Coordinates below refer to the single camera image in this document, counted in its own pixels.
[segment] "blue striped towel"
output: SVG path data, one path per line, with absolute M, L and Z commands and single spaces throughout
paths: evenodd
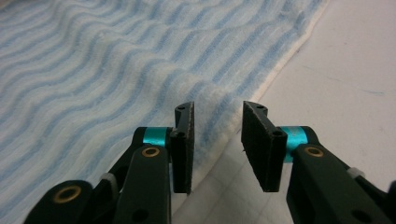
M 0 222 L 54 185 L 94 186 L 139 126 L 195 102 L 193 185 L 305 42 L 327 0 L 0 3 Z M 174 198 L 174 209 L 184 200 Z

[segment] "screw hole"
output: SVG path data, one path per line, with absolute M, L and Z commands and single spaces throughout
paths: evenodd
M 156 157 L 160 154 L 160 150 L 156 147 L 148 147 L 143 149 L 142 154 L 144 157 Z
M 132 220 L 134 222 L 144 222 L 148 218 L 149 218 L 149 212 L 145 209 L 138 209 L 132 215 Z
M 323 152 L 320 149 L 317 149 L 315 147 L 306 147 L 305 152 L 313 157 L 322 157 Z
M 81 187 L 77 185 L 65 187 L 55 194 L 53 201 L 55 203 L 68 203 L 75 200 L 80 193 Z
M 353 210 L 352 216 L 354 218 L 356 218 L 357 220 L 359 220 L 360 222 L 364 222 L 364 223 L 373 222 L 373 220 L 370 218 L 370 216 L 361 210 Z

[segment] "striped towel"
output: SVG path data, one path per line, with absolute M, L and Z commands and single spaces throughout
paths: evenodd
M 65 180 L 95 186 L 137 127 L 175 126 L 189 101 L 196 186 L 326 3 L 3 1 L 0 222 L 22 223 Z

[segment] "fabric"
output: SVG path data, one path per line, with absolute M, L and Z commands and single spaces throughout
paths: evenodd
M 139 126 L 195 102 L 196 186 L 309 37 L 327 0 L 6 1 L 0 5 L 0 222 L 54 185 L 95 186 Z M 173 197 L 176 210 L 185 196 Z

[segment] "towel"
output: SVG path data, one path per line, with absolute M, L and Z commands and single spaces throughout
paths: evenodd
M 0 222 L 70 179 L 95 186 L 140 126 L 195 102 L 192 185 L 310 36 L 327 0 L 0 4 Z M 173 195 L 176 210 L 186 196 Z

